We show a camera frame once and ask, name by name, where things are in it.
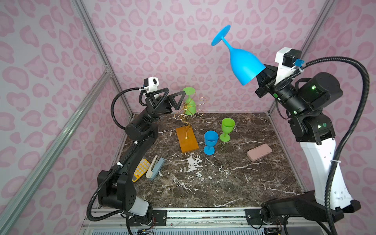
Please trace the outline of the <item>blue wine glass back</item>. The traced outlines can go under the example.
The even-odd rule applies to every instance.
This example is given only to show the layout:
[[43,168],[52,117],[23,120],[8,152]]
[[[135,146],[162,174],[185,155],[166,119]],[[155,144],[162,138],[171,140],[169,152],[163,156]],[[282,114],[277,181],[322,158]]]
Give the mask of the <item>blue wine glass back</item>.
[[222,41],[230,52],[230,64],[233,74],[238,79],[242,86],[251,82],[257,75],[259,75],[266,66],[252,53],[233,48],[225,39],[231,26],[227,25],[216,34],[211,42],[211,46],[217,45]]

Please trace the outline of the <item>blue wine glass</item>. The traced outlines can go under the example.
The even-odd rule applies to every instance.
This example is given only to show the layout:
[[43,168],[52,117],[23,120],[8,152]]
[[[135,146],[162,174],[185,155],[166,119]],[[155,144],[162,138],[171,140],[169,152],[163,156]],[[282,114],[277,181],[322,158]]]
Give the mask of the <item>blue wine glass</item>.
[[222,41],[230,52],[230,64],[233,74],[238,79],[242,86],[251,82],[257,75],[259,75],[266,66],[252,53],[233,48],[225,39],[231,26],[227,25],[216,34],[211,42],[211,46],[217,45]]
[[217,144],[218,134],[215,131],[207,131],[204,135],[204,153],[206,155],[213,155],[215,153],[214,146]]

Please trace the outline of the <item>blue wine glass front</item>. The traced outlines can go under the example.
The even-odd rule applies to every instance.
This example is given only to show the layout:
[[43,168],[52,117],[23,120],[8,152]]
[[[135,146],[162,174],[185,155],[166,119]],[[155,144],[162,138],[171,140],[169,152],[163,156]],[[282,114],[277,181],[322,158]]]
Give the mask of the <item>blue wine glass front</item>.
[[204,153],[206,155],[213,155],[215,153],[214,146],[217,144],[218,134],[215,131],[207,131],[204,135]]

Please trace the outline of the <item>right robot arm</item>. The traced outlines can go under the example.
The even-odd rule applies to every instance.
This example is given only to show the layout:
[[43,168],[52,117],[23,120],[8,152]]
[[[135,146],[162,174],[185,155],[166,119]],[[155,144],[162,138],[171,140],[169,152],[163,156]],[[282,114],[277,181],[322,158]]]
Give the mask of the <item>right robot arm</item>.
[[[362,116],[370,89],[370,76],[357,60],[330,56],[303,62],[296,56],[277,56],[277,66],[266,66],[258,75],[257,95],[271,94],[288,113],[288,123],[304,151],[314,183],[314,190],[287,198],[271,199],[261,206],[260,216],[271,223],[279,217],[303,217],[328,224],[326,233],[337,233],[335,223],[346,213],[361,208],[350,195],[340,169],[340,155]],[[324,63],[342,62],[355,67],[362,78],[362,93],[354,119],[345,136],[337,143],[331,119],[323,109],[343,95],[339,81],[327,72],[312,78],[299,78],[304,69]]]

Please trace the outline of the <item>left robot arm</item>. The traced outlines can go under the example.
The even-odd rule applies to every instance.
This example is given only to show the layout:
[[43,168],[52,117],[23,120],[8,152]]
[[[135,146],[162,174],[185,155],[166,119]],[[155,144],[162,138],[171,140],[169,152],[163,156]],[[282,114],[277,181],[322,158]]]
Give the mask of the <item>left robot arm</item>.
[[132,179],[138,164],[158,138],[158,118],[178,111],[185,95],[184,91],[170,94],[168,88],[149,92],[145,109],[127,126],[120,127],[133,143],[116,164],[99,173],[98,188],[86,210],[88,220],[98,222],[119,214],[142,225],[153,222],[152,206],[137,197]]

